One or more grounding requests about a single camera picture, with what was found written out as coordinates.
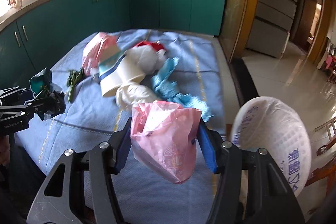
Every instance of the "metal screw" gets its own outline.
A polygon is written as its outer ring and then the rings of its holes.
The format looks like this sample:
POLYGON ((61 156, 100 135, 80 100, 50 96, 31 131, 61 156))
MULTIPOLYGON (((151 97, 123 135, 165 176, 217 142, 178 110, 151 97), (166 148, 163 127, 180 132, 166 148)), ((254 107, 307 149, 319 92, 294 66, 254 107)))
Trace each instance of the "metal screw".
POLYGON ((260 155, 267 155, 268 151, 265 148, 259 148, 258 152, 260 155))
POLYGON ((72 149, 65 150, 64 155, 65 156, 71 156, 74 151, 72 149))
POLYGON ((222 142, 222 146, 224 148, 230 148, 232 146, 232 143, 229 142, 229 141, 224 141, 224 142, 222 142))
POLYGON ((99 144, 99 147, 101 149, 105 149, 105 148, 109 147, 109 143, 108 142, 102 142, 102 143, 99 144))

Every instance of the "gray refrigerator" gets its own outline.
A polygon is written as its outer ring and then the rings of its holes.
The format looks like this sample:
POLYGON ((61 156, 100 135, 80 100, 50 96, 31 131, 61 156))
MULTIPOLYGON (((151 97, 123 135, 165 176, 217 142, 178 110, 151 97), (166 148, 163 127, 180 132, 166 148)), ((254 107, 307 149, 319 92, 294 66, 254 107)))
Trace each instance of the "gray refrigerator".
POLYGON ((258 0, 246 47, 280 57, 291 29, 297 0, 258 0))

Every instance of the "brown wooden door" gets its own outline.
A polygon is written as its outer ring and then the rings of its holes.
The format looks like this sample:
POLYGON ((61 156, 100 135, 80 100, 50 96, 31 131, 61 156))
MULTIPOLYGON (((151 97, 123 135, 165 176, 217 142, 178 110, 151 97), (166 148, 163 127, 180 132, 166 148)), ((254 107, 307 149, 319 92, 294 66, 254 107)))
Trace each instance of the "brown wooden door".
POLYGON ((317 2, 318 0, 304 0, 301 19, 293 39, 293 43, 304 50, 306 53, 310 47, 310 44, 307 44, 307 39, 309 37, 311 25, 314 20, 317 2))

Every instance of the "pink plastic bag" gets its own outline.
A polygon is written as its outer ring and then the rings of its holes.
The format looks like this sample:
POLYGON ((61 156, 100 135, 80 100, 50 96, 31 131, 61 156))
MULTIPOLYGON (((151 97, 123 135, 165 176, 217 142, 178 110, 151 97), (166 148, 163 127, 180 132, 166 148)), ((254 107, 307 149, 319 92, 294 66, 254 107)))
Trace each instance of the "pink plastic bag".
POLYGON ((136 160, 172 183, 194 172, 195 138, 202 111, 154 101, 132 109, 131 141, 136 160))
POLYGON ((99 61, 102 61, 101 59, 104 58, 102 55, 112 46, 117 47, 117 37, 108 35, 107 33, 99 32, 91 39, 83 50, 82 68, 86 75, 89 76, 91 69, 98 67, 99 61))

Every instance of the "cabinet handle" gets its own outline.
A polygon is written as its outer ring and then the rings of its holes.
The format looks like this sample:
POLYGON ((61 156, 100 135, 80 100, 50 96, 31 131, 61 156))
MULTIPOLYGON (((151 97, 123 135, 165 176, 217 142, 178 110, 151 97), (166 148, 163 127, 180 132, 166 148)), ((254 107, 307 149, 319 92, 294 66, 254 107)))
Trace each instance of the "cabinet handle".
POLYGON ((25 28, 24 25, 22 26, 22 29, 23 29, 23 32, 25 33, 26 40, 28 41, 28 35, 27 35, 27 33, 26 33, 26 28, 25 28))
POLYGON ((14 35, 15 35, 16 42, 17 42, 18 46, 19 46, 19 47, 21 47, 21 44, 20 44, 19 38, 17 37, 17 33, 15 32, 15 33, 14 33, 14 35))

